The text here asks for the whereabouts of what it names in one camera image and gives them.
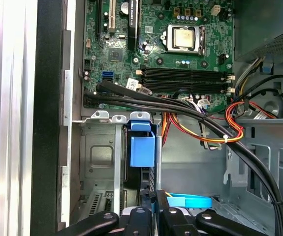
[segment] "blue latch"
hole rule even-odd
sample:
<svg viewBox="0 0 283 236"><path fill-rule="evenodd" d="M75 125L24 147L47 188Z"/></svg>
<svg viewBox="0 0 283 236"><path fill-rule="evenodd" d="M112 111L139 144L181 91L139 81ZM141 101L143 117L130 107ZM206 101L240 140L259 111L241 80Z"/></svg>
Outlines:
<svg viewBox="0 0 283 236"><path fill-rule="evenodd" d="M149 132L149 137L131 137L130 166L154 167L156 137L151 131L149 121L134 120L131 122L132 131Z"/></svg>
<svg viewBox="0 0 283 236"><path fill-rule="evenodd" d="M186 208L211 208L212 199L209 197L170 193L172 197L167 197L170 207L186 207Z"/></svg>

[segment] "sata port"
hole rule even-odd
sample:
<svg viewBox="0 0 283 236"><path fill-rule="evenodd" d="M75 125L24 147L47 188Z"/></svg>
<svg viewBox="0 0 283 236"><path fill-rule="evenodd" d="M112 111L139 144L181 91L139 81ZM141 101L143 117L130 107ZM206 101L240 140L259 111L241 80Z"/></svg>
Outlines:
<svg viewBox="0 0 283 236"><path fill-rule="evenodd" d="M102 71L102 78L104 77L114 77L114 72L113 71Z"/></svg>

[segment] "pcie slot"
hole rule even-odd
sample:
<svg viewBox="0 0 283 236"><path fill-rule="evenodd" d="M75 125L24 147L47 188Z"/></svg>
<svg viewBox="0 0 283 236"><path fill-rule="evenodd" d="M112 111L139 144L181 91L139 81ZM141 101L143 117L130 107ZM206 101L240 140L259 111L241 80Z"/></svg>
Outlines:
<svg viewBox="0 0 283 236"><path fill-rule="evenodd" d="M96 0L96 28L95 28L95 34L96 37L99 39L101 34L101 14L102 14L102 0Z"/></svg>
<svg viewBox="0 0 283 236"><path fill-rule="evenodd" d="M115 32L115 7L116 0L110 0L109 17L108 17L108 31Z"/></svg>
<svg viewBox="0 0 283 236"><path fill-rule="evenodd" d="M227 89L227 84L203 84L185 81L144 80L143 86L152 92L176 92L179 89L189 89L193 93L221 93Z"/></svg>
<svg viewBox="0 0 283 236"><path fill-rule="evenodd" d="M155 80L194 80L194 81L221 81L225 73L190 69L150 68L142 69L143 76Z"/></svg>

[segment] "pci slot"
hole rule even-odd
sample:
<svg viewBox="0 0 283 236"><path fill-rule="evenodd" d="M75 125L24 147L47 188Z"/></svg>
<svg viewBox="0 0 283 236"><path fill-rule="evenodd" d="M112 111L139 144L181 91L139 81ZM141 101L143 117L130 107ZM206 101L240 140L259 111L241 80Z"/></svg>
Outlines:
<svg viewBox="0 0 283 236"><path fill-rule="evenodd" d="M180 89L188 89L193 93L202 94L223 93L228 87L227 83L199 83L167 80L144 80L142 84L152 92L175 92Z"/></svg>
<svg viewBox="0 0 283 236"><path fill-rule="evenodd" d="M108 31L115 33L115 8L116 0L110 0L109 18L108 18Z"/></svg>
<svg viewBox="0 0 283 236"><path fill-rule="evenodd" d="M170 68L141 68L142 76L147 80L188 80L188 81L223 81L225 72L170 69Z"/></svg>

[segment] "white label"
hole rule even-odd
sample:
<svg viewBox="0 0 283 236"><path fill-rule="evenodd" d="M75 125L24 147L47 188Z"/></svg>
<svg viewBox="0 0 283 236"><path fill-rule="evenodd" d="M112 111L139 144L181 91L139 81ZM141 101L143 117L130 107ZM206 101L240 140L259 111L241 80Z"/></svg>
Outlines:
<svg viewBox="0 0 283 236"><path fill-rule="evenodd" d="M153 33L153 27L152 26L145 26L145 33Z"/></svg>
<svg viewBox="0 0 283 236"><path fill-rule="evenodd" d="M254 117L254 119L266 119L266 118L267 118L267 116L266 116L263 112L258 113L258 114Z"/></svg>
<svg viewBox="0 0 283 236"><path fill-rule="evenodd" d="M207 99L200 99L200 100L197 102L197 105L198 105L200 108L206 109L207 106L210 105L210 102L209 102Z"/></svg>
<svg viewBox="0 0 283 236"><path fill-rule="evenodd" d="M136 91L137 88L138 88L138 84L139 84L138 80L135 80L135 79L132 79L132 78L128 78L127 84L126 84L126 88L130 89L130 90Z"/></svg>

